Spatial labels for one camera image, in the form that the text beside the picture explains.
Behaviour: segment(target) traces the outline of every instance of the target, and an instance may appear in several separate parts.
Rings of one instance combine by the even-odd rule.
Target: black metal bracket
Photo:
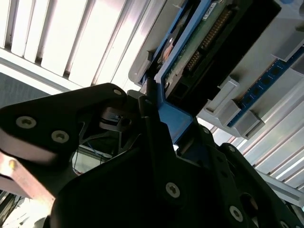
[[[110,131],[119,155],[77,177],[78,145]],[[197,123],[179,144],[177,156],[149,97],[112,84],[15,104],[0,110],[0,186],[46,202],[56,228],[100,215],[111,227],[303,227],[236,148]]]

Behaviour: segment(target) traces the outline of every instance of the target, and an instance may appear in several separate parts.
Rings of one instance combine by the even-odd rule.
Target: gray wall
[[[0,73],[0,108],[47,95],[21,81]]]

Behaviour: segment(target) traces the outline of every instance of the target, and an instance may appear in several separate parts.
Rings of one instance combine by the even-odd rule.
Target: circuit board
[[[218,86],[281,9],[273,0],[230,2],[209,31],[212,37],[207,38],[207,35],[204,38],[196,49],[198,55],[194,53],[184,70],[175,74],[172,84],[165,90],[168,102],[192,116],[196,116],[208,100],[214,99],[220,91]],[[200,105],[193,105],[194,100]]]
[[[208,35],[210,36],[209,32],[211,32],[213,25],[216,23],[226,5],[227,0],[223,0],[221,3],[211,3],[202,21],[193,32],[191,38],[166,75],[167,85],[171,84],[174,77],[178,75],[180,71],[183,71],[186,66],[195,62],[195,57],[198,55],[196,54],[197,49],[200,47],[202,41],[208,38]]]

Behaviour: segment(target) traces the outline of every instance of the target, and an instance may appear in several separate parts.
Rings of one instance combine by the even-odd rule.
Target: blue circuit board
[[[277,59],[237,103],[241,111],[230,121],[228,127],[232,127],[303,53],[304,47],[300,47],[287,62]]]

